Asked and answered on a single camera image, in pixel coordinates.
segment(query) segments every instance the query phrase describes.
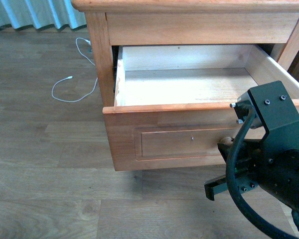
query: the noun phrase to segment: wooden tabletop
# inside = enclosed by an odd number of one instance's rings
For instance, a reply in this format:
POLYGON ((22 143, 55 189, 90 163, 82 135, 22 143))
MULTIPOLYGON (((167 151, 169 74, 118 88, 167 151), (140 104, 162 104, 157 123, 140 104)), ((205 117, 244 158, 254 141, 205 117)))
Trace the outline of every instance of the wooden tabletop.
POLYGON ((82 12, 299 12, 299 0, 72 0, 72 5, 82 12))

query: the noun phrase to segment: drawer front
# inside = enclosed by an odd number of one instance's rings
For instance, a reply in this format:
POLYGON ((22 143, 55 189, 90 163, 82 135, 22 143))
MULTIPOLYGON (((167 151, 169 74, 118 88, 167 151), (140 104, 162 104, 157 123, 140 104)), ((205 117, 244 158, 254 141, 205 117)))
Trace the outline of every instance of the drawer front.
POLYGON ((299 12, 108 13, 111 45, 286 43, 299 12))

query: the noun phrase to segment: wooden nightstand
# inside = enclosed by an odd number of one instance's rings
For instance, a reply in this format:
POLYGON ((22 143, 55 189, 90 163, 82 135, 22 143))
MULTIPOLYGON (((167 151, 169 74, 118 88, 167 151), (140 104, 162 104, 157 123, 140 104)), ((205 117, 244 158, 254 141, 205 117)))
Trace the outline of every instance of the wooden nightstand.
POLYGON ((299 50, 299 1, 210 2, 72 0, 85 12, 116 170, 223 163, 216 143, 239 129, 229 102, 257 84, 281 80, 299 110, 285 71, 299 50), (274 43, 272 58, 257 43, 274 43), (112 46, 122 46, 117 63, 112 46))

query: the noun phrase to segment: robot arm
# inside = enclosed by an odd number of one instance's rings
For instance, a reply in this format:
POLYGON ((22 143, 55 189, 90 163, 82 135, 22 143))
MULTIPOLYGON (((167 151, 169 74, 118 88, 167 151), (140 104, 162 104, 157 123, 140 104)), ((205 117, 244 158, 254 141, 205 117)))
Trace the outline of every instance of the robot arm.
POLYGON ((218 144, 226 162, 226 175, 205 183, 206 197, 229 191, 236 206, 271 238, 295 238, 262 219, 242 193, 258 185, 293 210, 299 229, 299 113, 282 82, 253 87, 231 104, 244 123, 236 138, 218 144), (244 139, 249 128, 265 128, 259 140, 244 139))

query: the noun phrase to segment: bolt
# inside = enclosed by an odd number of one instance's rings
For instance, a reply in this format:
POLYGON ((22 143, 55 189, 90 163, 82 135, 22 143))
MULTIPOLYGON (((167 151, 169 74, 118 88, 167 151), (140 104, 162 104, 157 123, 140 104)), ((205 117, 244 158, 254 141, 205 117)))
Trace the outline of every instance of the bolt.
POLYGON ((243 123, 244 121, 242 120, 242 119, 238 119, 238 120, 236 120, 236 123, 237 124, 241 124, 241 123, 243 123))

